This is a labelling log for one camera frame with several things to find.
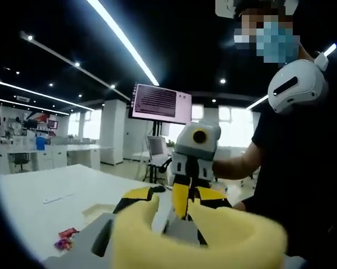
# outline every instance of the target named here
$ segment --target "yellow plastic part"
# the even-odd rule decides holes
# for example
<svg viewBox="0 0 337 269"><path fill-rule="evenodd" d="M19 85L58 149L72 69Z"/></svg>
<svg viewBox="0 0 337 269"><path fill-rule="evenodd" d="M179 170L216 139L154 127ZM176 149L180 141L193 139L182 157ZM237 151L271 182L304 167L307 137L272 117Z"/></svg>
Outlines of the yellow plastic part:
<svg viewBox="0 0 337 269"><path fill-rule="evenodd" d="M226 199L226 196L223 193L221 193L219 191L215 191L213 189L197 187L197 190L200 193L201 200Z"/></svg>
<svg viewBox="0 0 337 269"><path fill-rule="evenodd" d="M189 214L207 247L153 233L158 197L120 212L114 224L114 269L281 269L283 228L268 219L231 208L212 209L189 201Z"/></svg>
<svg viewBox="0 0 337 269"><path fill-rule="evenodd" d="M138 189L132 189L124 194L123 198L131 198L131 199L147 199L148 191L150 187L143 187Z"/></svg>
<svg viewBox="0 0 337 269"><path fill-rule="evenodd" d="M186 216L187 212L187 200L189 198L189 186L174 183L172 186L172 205L175 210L175 214L182 219Z"/></svg>

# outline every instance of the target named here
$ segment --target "window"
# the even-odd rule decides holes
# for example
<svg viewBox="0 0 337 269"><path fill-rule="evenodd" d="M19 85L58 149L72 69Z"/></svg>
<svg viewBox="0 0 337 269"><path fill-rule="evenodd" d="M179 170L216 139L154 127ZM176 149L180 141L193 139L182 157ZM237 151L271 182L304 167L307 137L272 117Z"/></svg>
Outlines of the window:
<svg viewBox="0 0 337 269"><path fill-rule="evenodd" d="M83 138L100 138L101 112L101 109L85 112Z"/></svg>
<svg viewBox="0 0 337 269"><path fill-rule="evenodd" d="M198 122L200 119L203 118L203 105L193 105L192 106L192 121ZM176 124L176 123L170 123L170 129L168 131L168 136L166 137L166 140L171 140L176 143L177 138L179 134L184 129L183 124Z"/></svg>
<svg viewBox="0 0 337 269"><path fill-rule="evenodd" d="M221 147L248 147L253 136L253 114L244 108L218 108Z"/></svg>
<svg viewBox="0 0 337 269"><path fill-rule="evenodd" d="M73 113L69 116L68 135L79 135L80 113Z"/></svg>

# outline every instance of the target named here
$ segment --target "office chair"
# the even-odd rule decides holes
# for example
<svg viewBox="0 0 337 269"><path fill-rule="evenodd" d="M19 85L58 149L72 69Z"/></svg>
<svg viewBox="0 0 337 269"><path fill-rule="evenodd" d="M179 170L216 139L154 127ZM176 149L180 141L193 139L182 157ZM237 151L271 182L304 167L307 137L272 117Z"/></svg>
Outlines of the office chair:
<svg viewBox="0 0 337 269"><path fill-rule="evenodd" d="M23 169L23 164L29 163L29 154L28 153L16 153L14 154L14 164L20 165L21 170L19 173L27 172L27 170Z"/></svg>

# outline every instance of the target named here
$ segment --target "floor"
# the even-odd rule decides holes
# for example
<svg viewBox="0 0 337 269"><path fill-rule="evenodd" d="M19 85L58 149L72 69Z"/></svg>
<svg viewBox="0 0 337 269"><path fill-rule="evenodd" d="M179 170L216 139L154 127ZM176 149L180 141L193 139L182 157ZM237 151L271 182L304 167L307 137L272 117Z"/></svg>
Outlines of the floor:
<svg viewBox="0 0 337 269"><path fill-rule="evenodd" d="M117 175L122 178L143 180L146 173L146 165L145 163L140 165L140 162L138 161L124 160L123 163L116 166L102 163L100 165L100 170L104 173ZM158 177L161 178L160 182L163 184L166 183L164 174L159 174ZM217 186L219 189L222 189L222 186L227 187L228 200L234 205L239 201L251 197L254 193L254 181L252 179L245 178L243 183L242 187L241 180L219 179Z"/></svg>

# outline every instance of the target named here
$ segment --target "gray gripper base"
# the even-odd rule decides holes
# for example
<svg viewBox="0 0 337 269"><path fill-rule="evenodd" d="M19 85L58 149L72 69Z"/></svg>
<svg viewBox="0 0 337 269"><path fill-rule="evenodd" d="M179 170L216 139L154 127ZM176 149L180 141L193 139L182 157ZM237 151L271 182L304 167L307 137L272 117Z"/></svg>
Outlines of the gray gripper base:
<svg viewBox="0 0 337 269"><path fill-rule="evenodd" d="M48 269L108 269L111 268L110 235L115 214L104 213L75 235L73 248L60 257L43 262Z"/></svg>

